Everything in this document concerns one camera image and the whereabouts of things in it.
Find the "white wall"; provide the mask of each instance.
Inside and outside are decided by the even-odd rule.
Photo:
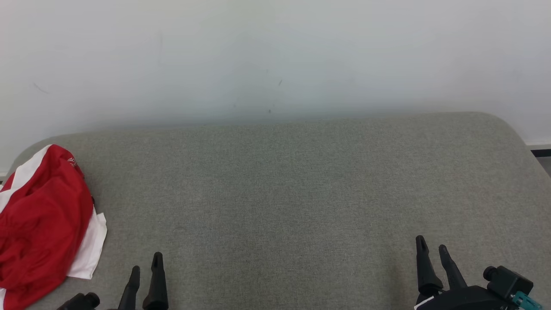
[[[0,172],[124,125],[486,111],[551,143],[548,0],[0,0]]]

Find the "white cloth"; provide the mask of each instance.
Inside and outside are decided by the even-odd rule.
[[[67,276],[92,279],[92,274],[96,270],[100,260],[106,235],[107,225],[105,216],[103,213],[96,214],[96,208],[94,208],[88,229]]]

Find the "red cloth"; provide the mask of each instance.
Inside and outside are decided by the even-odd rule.
[[[84,174],[60,146],[45,147],[9,177],[0,190],[5,310],[24,309],[63,282],[92,208]]]

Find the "gray fabric surface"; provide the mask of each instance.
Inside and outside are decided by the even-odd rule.
[[[75,155],[109,231],[94,278],[32,309],[89,291],[116,308],[133,265],[141,305],[155,251],[171,309],[411,309],[418,234],[441,279],[443,243],[468,284],[505,265],[551,306],[551,179],[487,114],[85,133],[15,165],[50,143]]]

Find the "red and white shirt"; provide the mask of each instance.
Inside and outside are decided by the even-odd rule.
[[[106,234],[73,155],[38,151],[0,188],[0,310],[28,307],[67,275],[91,279]]]

